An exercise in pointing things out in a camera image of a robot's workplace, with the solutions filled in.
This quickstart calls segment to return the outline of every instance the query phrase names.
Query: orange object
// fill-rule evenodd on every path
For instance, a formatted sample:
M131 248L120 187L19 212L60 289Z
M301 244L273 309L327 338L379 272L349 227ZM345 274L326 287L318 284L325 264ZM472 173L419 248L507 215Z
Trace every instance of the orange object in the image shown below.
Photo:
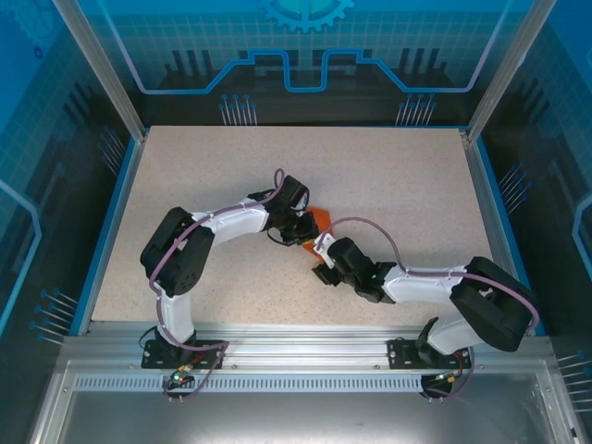
M318 226L319 233L322 233L327 228L329 228L329 226L331 225L331 215L329 214L329 212L327 210L324 210L323 208L316 208L314 206L309 206L308 211L313 212L314 222L316 222L316 225ZM309 241L303 243L302 247L304 247L304 250L306 250L308 253L313 254L314 256L316 256L322 260L321 256L319 256L318 254L316 254L313 251L314 244L315 244L315 240L309 240Z

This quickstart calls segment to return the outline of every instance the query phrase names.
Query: work surface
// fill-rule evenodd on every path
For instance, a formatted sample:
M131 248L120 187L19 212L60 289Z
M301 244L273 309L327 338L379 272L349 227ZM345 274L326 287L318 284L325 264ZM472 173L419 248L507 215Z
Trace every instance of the work surface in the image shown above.
M155 321L140 253L167 211L235 204L273 187L278 167L311 191L333 220L367 217L384 227L411 266L452 266L490 257L456 129L152 127L117 234L93 320ZM346 223L375 261L393 261L373 228ZM418 326L441 306L372 304L345 285L324 286L301 247L264 233L211 251L192 290L195 321L254 324Z

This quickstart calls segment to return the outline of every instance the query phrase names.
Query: robotic arm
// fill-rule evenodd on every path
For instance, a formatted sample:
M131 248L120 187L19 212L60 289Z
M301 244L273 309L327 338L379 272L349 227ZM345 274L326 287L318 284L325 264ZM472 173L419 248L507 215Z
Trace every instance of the robotic arm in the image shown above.
M164 322L159 324L168 332L157 326L156 339L177 356L176 361L183 364L191 358L178 345L195 344L189 291L200 279L210 250L243 234L271 228L279 231L284 245L314 240L314 251L323 259L314 273L327 285L348 284L369 302L437 302L457 311L447 318L431 319L418 340L405 345L402 360L406 364L405 356L412 356L423 366L438 368L442 358L482 342L506 352L518 348L536 314L531 303L534 297L501 268L482 257L468 265L413 271L400 259L399 264L375 263L353 240L319 233L313 213L307 211L308 200L309 190L287 176L278 190L250 194L229 210L188 213L177 207L168 212L144 248L141 263L148 278L160 269L154 282L162 293ZM201 225L167 259L175 242L198 220L203 221Z
M202 223L185 243L181 244L158 273L156 285L164 293L162 313L165 325L178 342L192 345L194 327L191 320L191 295L197 284L210 250L218 244L247 233L258 233L276 228L284 245L302 244L318 236L313 213L307 212L310 192L292 176L281 183L281 189L271 199L274 190L249 194L240 201L239 209L225 211L219 216L211 213L188 213L180 207L173 208L144 248L140 262L150 278L165 254L178 238L195 221L212 215ZM157 327L160 338L168 339L162 326Z
M531 291L484 257L469 265L411 271L396 263L374 263L353 240L335 240L330 234L314 241L314 251L323 263L313 271L327 285L349 284L369 302L436 302L454 308L454 316L431 319L415 342L427 364L482 342L515 352L532 318L522 302L500 287L518 292L527 302L534 299ZM501 285L470 278L475 275Z

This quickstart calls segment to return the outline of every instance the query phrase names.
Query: glass wall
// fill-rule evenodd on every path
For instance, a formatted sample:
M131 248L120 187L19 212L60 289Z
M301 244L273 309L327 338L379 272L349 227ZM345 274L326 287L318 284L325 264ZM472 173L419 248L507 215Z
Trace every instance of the glass wall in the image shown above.
M146 125L465 125L531 0L82 0Z
M41 406L130 135L47 0L0 0L0 95L0 425L17 443Z
M483 134L560 358L592 355L590 17L590 2L558 0ZM588 379L582 374L569 381L582 391L575 399L589 394L589 383L582 382ZM592 425L590 413L582 414Z

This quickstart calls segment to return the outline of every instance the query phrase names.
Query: cable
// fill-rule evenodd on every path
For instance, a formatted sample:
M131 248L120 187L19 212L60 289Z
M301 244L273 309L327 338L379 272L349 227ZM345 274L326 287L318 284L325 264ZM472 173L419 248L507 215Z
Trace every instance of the cable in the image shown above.
M304 194L304 202L302 203L302 208L292 208L294 211L306 211L308 209L308 203L311 198L311 192L306 189L306 193Z
M281 246L283 246L283 247L290 247L291 245L293 245L293 244L294 244L294 243L286 243L286 242L282 242L281 240L277 240L276 238L274 238L274 237L273 237L273 236L272 236L272 235L269 233L269 230L268 230L268 231L266 231L266 233L267 233L267 237L268 237L268 238L269 238L271 241L275 242L277 245L281 245Z
M460 351L454 353L456 360L459 362L459 376L463 375L463 354Z
M499 282L497 282L493 279L489 279L488 277L475 275L473 273L465 273L462 271L454 271L454 272L449 273L449 272L433 272L433 271L415 271L415 270L411 270L411 269L407 268L402 262L401 253L399 252L399 248L397 247L397 243L395 242L395 240L392 239L392 237L387 233L387 231L385 229L383 229L382 227L380 227L376 222L365 219L363 217L352 216L352 217L343 217L342 219L336 220L331 225L329 225L329 227L325 231L323 231L323 233L321 234L321 236L319 238L317 245L321 245L323 243L323 239L325 238L325 236L337 224L341 224L343 222L351 222L351 221L364 222L365 224L368 224L368 225L376 228L378 231L380 231L382 234L384 234L384 236L387 238L388 243L390 243L390 246L392 247L393 251L395 252L395 257L397 258L397 264L399 265L401 270L403 270L403 272L407 273L408 275L419 276L419 277L424 277L424 278L448 278L448 277L467 278L467 279L483 282L485 284L488 284L492 288L501 290L504 293L506 293L507 295L512 296L516 301L521 303L530 312L533 319L532 319L532 323L530 324L530 326L528 326L528 330L532 330L538 326L538 323L540 322L540 317L538 315L538 312L537 312L537 309L535 308L535 306L530 301L528 301L522 294L520 294L518 291L515 291L503 284L500 284Z
M211 213L211 214L209 214L207 216L204 216L201 219L199 219L196 222L194 222L193 224L189 225L185 229L185 231L183 231L180 234L180 236L175 239L175 241L173 242L173 244L166 251L165 255L162 257L162 259L160 260L160 262L158 263L158 265L154 269L152 275L150 276L150 279L148 281L148 285L150 286L150 288L152 289L152 291L154 293L156 293L156 316L158 317L158 324L162 328L162 331L165 334L166 338L169 340L169 342L171 342L172 344L175 344L176 346L180 347L181 349L189 350L191 352L209 352L211 350L220 349L220 353L218 354L216 360L214 361L214 364L212 365L212 368L208 371L207 375L203 379L202 384L200 384L195 389L195 391L193 391L191 394L189 394L188 396L186 396L184 399L188 399L188 398L191 398L191 397L195 396L199 392L199 390L202 389L202 387L205 385L205 383L207 382L207 380L210 377L210 375L212 375L212 373L214 372L214 369L216 368L216 366L220 363L220 361L222 360L223 356L225 355L226 349L228 348L228 345L229 345L229 342L227 342L227 341L224 340L224 341L218 342L217 344L213 344L213 345L204 345L202 347L192 347L190 345L183 344L182 342L180 342L179 340L177 340L172 335L172 333L170 332L170 330L168 329L168 327L165 325L165 317L163 315L163 307L162 307L162 305L163 305L162 304L163 294L162 294L162 291L158 287L156 287L156 285L155 285L156 278L158 277L158 274L161 272L161 270L163 269L163 267L167 263L168 259L170 259L170 257L177 250L177 248L181 245L181 243L184 242L187 239L187 237L194 230L196 230L199 226L201 226L204 222L207 222L212 217L216 217L216 216L222 215L222 214L227 213L229 211L235 211L235 210L240 210L240 209L245 209L246 210L246 209L249 209L249 208L253 208L255 206L267 204L274 197L276 197L278 195L278 193L281 190L281 186L284 183L285 177L286 177L286 173L284 172L283 169L279 168L274 173L274 183L276 185L276 188L271 192L271 194L269 194L263 200L252 202L252 203L239 203L239 204L236 204L236 205L229 206L227 208L222 208L222 209L216 210L213 213ZM165 385L165 387L163 389L163 392L164 392L164 394L166 396L168 396L170 398L170 396L168 395L168 391L167 391L167 384Z
M442 392L442 393L446 393L447 399L456 398L459 395L461 395L466 390L466 388L469 386L469 383L473 379L473 375L475 374L475 351L473 350L473 347L469 347L469 357L471 358L471 368L469 369L469 373L467 373L467 375L466 375L466 379L462 382L462 385L453 393Z
M146 351L146 344L142 345L142 339L144 339L146 336L148 336L149 333L151 333L151 332L153 332L155 330L156 330L156 327L150 327L150 328L148 328L146 331L143 332L143 334L138 339L138 345L140 346L140 348L142 350Z

